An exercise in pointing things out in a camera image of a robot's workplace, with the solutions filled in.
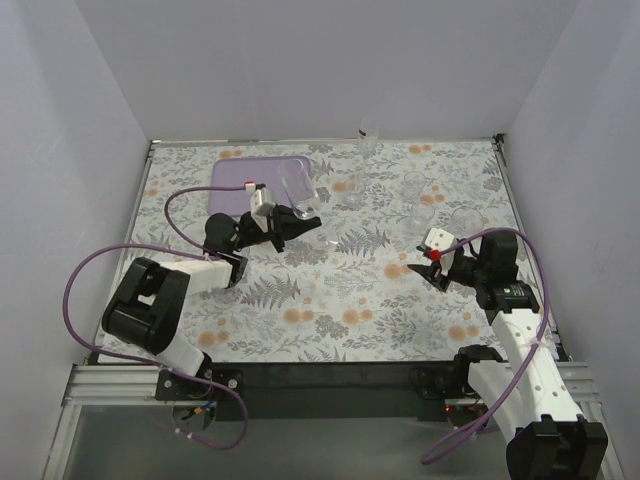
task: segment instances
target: transparent glass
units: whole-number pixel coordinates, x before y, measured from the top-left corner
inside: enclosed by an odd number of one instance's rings
[[[467,238],[484,229],[484,217],[470,207],[456,208],[451,214],[447,231],[456,238]]]
[[[356,208],[362,204],[367,188],[367,177],[361,173],[353,173],[344,180],[344,202],[348,207]]]
[[[409,172],[402,180],[402,198],[407,202],[415,202],[427,184],[427,177],[420,172]]]
[[[311,185],[309,174],[298,158],[284,160],[278,167],[278,174],[291,202],[296,217],[308,220],[318,215],[320,198]]]
[[[411,205],[408,219],[408,230],[412,233],[423,235],[429,229],[429,225],[436,214],[435,208],[430,203],[417,199]]]
[[[358,128],[358,149],[364,160],[376,153],[380,124],[374,117],[366,116]]]

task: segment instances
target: black bracket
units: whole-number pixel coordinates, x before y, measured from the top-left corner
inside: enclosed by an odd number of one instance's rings
[[[417,387],[425,400],[459,398],[461,385],[454,377],[451,365],[424,365],[416,368]]]
[[[216,383],[221,383],[242,396],[244,390],[244,374],[242,370],[227,368],[206,368],[205,378]],[[163,402],[206,400],[209,397],[210,388],[201,383],[191,382],[178,377],[169,370],[161,370],[158,375],[155,399]],[[221,392],[220,401],[229,400],[230,395]]]
[[[469,385],[469,365],[478,363],[483,360],[494,360],[503,362],[502,356],[498,351],[487,345],[469,345],[462,347],[453,357],[453,370],[456,381],[463,386],[463,393],[470,394],[474,390]]]
[[[251,212],[242,214],[239,221],[224,213],[216,213],[205,224],[204,247],[228,256],[245,247],[271,242],[276,251],[282,252],[286,240],[293,240],[321,225],[319,217],[300,220],[290,207],[284,205],[276,205],[267,217],[267,232],[262,231]]]

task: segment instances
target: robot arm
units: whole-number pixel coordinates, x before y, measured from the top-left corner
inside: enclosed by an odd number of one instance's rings
[[[219,258],[160,263],[136,258],[105,309],[103,330],[142,348],[163,365],[204,377],[211,359],[178,332],[185,297],[235,286],[247,259],[234,252],[267,241],[282,252],[285,240],[321,225],[317,217],[296,218],[264,185],[251,187],[251,210],[240,221],[216,213],[206,222],[205,251]]]
[[[418,247],[433,261],[409,265],[438,290],[451,282],[472,287],[476,301],[504,347],[511,372],[530,355],[531,362],[506,399],[503,392],[513,380],[506,365],[495,360],[469,365],[468,385],[494,414],[507,441],[507,466],[513,480],[595,480],[608,438],[600,423],[587,422],[567,391],[551,352],[540,344],[538,302],[531,287],[516,279],[518,244],[513,233],[483,236],[479,254],[465,256],[462,247],[440,257],[439,251],[457,243],[453,235],[431,229]]]

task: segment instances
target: white enclosure wall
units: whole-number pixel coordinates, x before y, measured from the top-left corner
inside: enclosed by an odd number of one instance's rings
[[[507,136],[527,232],[570,352],[640,478],[640,3],[581,0]]]
[[[76,0],[149,138],[506,131],[577,0]]]
[[[0,2],[0,70],[0,477],[35,479],[86,355],[62,324],[64,283],[124,237],[147,140],[73,0]],[[114,266],[97,262],[76,289],[86,338]]]

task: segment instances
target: table surface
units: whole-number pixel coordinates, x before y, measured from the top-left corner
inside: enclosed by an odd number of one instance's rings
[[[428,178],[422,199],[436,210],[431,226],[446,228],[453,210],[465,205],[482,213],[486,227],[517,227],[489,141],[378,145],[357,209],[342,198],[342,182],[358,158],[353,142],[160,145],[131,241],[195,252],[166,223],[166,198],[208,185],[220,158],[285,155],[311,159],[320,216],[339,243],[333,251],[303,235],[287,242],[282,254],[271,244],[251,247],[248,271],[234,289],[186,299],[179,328],[194,345],[214,361],[229,362],[451,360],[460,347],[476,343],[501,350],[472,289],[452,284],[442,294],[406,267],[425,259],[415,249],[421,235],[407,231],[408,206],[399,194],[403,176],[420,171]],[[173,204],[172,217],[191,238],[204,239],[207,202],[207,193],[194,193]],[[181,260],[129,251],[123,271],[141,255]],[[522,248],[518,263],[520,278],[535,285]],[[141,353],[102,331],[97,342]]]

